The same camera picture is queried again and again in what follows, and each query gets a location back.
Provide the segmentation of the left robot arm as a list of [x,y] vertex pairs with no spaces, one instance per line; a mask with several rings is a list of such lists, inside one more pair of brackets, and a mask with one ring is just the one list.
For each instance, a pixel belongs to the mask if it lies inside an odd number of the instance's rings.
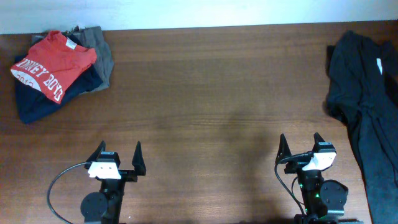
[[89,177],[100,181],[101,186],[99,191],[88,194],[81,202],[80,212],[84,223],[119,223],[125,185],[128,182],[137,182],[139,176],[146,175],[141,143],[136,144],[132,169],[120,169],[120,163],[119,154],[107,151],[104,141],[101,141],[86,160],[84,167],[88,170]]

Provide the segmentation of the dark green t-shirt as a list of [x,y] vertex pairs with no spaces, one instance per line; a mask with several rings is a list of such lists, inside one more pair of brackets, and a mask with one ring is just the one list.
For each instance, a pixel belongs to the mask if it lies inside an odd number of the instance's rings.
[[397,124],[359,110],[351,110],[347,120],[372,221],[397,223]]

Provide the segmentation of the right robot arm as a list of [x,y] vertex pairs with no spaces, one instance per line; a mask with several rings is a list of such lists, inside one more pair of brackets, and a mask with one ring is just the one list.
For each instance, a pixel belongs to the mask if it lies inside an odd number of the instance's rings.
[[[336,149],[318,133],[313,137],[315,143],[311,151],[293,155],[285,136],[281,134],[274,172],[300,209],[300,213],[294,217],[294,223],[338,223],[339,217],[345,214],[348,188],[336,180],[325,180],[322,177],[322,172],[332,166]],[[302,202],[280,178],[277,167],[282,164],[285,165],[285,174],[296,175]]]

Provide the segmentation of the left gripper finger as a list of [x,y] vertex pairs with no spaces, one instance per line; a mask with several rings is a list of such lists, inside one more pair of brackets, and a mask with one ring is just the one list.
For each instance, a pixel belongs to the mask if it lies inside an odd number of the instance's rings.
[[136,175],[146,175],[146,165],[142,155],[141,142],[138,141],[132,158],[132,166]]
[[84,165],[85,169],[89,169],[93,162],[96,162],[99,155],[105,151],[106,143],[105,141],[101,141],[97,149],[91,154],[91,156],[86,160],[86,164]]

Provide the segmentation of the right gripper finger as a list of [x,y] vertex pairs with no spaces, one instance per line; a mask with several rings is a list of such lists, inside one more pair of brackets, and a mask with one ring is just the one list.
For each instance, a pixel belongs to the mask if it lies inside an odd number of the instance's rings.
[[279,149],[275,159],[275,164],[285,164],[292,157],[289,145],[284,134],[280,135]]
[[314,137],[314,145],[313,145],[313,152],[319,152],[320,150],[325,148],[325,140],[320,136],[319,133],[315,133]]

